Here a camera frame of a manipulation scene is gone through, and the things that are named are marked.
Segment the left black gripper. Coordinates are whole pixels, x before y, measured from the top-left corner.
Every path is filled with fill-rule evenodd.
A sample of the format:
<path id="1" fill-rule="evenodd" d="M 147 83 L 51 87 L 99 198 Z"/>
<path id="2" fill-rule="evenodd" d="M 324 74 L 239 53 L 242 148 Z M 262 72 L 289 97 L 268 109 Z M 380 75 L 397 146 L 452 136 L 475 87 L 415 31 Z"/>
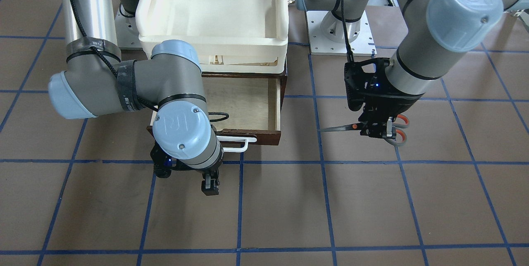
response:
<path id="1" fill-rule="evenodd" d="M 385 139 L 393 139 L 393 119 L 408 110 L 421 95 L 409 95 L 397 90 L 387 79 L 388 58 L 362 62 L 346 62 L 344 81 L 346 98 L 351 111 L 363 109 L 359 122 L 386 123 Z"/>

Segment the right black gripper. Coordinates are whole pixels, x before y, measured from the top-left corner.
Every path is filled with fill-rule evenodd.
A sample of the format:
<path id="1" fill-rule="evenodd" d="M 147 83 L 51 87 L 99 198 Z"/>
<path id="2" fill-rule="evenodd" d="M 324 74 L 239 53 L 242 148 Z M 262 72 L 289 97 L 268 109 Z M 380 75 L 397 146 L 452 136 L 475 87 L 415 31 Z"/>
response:
<path id="1" fill-rule="evenodd" d="M 183 163 L 179 159 L 173 158 L 160 145 L 155 142 L 150 156 L 153 161 L 153 173 L 161 178 L 168 178 L 172 171 L 197 171 L 202 173 L 203 180 L 201 183 L 201 191 L 206 196 L 219 195 L 219 166 L 222 164 L 224 158 L 224 151 L 221 150 L 218 155 L 214 155 L 215 161 L 204 169 L 193 169 L 189 165 Z"/>

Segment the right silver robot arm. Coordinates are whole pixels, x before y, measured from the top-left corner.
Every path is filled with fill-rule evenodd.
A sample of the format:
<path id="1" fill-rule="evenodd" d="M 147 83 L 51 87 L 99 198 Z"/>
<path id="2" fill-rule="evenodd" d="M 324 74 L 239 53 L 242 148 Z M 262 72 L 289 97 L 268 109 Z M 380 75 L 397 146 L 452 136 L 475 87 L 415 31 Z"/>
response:
<path id="1" fill-rule="evenodd" d="M 148 60 L 121 60 L 111 0 L 63 0 L 67 23 L 66 71 L 50 78 L 48 95 L 65 119 L 116 112 L 156 112 L 151 152 L 154 173 L 202 174 L 202 192 L 219 193 L 224 150 L 210 124 L 195 48 L 181 40 L 154 47 Z"/>

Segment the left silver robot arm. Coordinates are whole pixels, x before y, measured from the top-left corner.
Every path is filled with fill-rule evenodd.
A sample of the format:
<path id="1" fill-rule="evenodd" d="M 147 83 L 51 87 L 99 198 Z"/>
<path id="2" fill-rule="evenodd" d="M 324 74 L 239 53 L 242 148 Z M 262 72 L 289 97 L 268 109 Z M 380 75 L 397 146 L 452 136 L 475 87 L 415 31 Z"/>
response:
<path id="1" fill-rule="evenodd" d="M 391 58 L 354 59 L 351 41 L 368 0 L 296 0 L 300 10 L 327 11 L 322 31 L 346 48 L 349 109 L 363 110 L 358 123 L 326 128 L 397 142 L 406 124 L 396 123 L 428 87 L 480 44 L 506 11 L 528 0 L 398 0 L 408 33 Z"/>

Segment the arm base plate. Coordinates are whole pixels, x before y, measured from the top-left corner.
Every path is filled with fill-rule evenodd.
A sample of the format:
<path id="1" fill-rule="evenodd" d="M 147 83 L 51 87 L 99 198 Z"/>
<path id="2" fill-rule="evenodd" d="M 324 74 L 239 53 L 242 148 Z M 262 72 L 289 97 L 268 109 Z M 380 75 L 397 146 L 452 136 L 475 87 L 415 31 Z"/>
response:
<path id="1" fill-rule="evenodd" d="M 307 11 L 307 30 L 312 55 L 346 55 L 342 22 L 331 11 Z M 376 47 L 367 14 L 359 21 L 346 23 L 351 50 L 355 56 L 376 55 Z"/>
<path id="2" fill-rule="evenodd" d="M 117 31 L 118 47 L 121 50 L 142 50 L 135 17 L 127 12 L 121 4 L 119 5 L 114 22 Z"/>

